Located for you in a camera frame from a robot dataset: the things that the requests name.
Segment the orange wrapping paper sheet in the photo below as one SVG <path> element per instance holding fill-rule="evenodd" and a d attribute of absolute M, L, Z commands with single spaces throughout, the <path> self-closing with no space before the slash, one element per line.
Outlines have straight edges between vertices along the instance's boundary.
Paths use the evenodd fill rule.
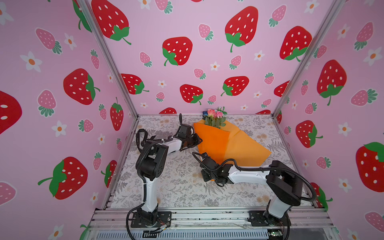
<path fill-rule="evenodd" d="M 203 140 L 198 145 L 200 154 L 208 154 L 218 164 L 235 159 L 240 167 L 260 167 L 271 155 L 237 126 L 228 121 L 225 124 L 218 129 L 205 125 L 203 120 L 194 123 L 195 132 Z"/>

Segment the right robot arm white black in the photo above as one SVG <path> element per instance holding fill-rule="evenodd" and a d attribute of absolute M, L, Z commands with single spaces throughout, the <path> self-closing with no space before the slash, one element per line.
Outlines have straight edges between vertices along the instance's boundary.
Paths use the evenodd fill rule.
<path fill-rule="evenodd" d="M 219 187 L 240 183 L 268 186 L 275 197 L 264 213 L 267 221 L 280 221 L 292 207 L 300 206 L 302 201 L 314 202 L 317 198 L 311 183 L 280 161 L 273 161 L 266 168 L 245 168 L 235 159 L 218 164 L 206 153 L 193 152 L 193 156 L 200 163 L 205 182 L 214 181 Z"/>

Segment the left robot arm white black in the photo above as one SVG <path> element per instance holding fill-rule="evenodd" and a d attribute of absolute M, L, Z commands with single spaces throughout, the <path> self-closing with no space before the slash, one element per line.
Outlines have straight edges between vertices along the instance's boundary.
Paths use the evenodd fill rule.
<path fill-rule="evenodd" d="M 140 152 L 136 170 L 143 181 L 143 203 L 136 208 L 131 221 L 132 228 L 160 227 L 171 223 L 172 212 L 160 212 L 157 200 L 158 178 L 165 169 L 167 156 L 194 148 L 202 139 L 192 126 L 180 124 L 177 132 L 167 139 L 148 137 L 144 129 L 136 133 L 136 144 Z"/>

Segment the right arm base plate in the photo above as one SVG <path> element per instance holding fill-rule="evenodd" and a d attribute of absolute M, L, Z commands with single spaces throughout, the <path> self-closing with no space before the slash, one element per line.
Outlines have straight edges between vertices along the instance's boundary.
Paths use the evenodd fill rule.
<path fill-rule="evenodd" d="M 253 227 L 290 227 L 292 225 L 287 213 L 278 219 L 265 211 L 249 211 L 248 222 Z"/>

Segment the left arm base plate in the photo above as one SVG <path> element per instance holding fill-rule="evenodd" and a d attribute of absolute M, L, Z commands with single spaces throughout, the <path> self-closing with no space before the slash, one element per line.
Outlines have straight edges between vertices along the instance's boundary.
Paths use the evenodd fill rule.
<path fill-rule="evenodd" d="M 163 225 L 170 225 L 172 221 L 172 212 L 147 212 L 134 213 L 130 227 L 131 228 L 159 228 Z"/>

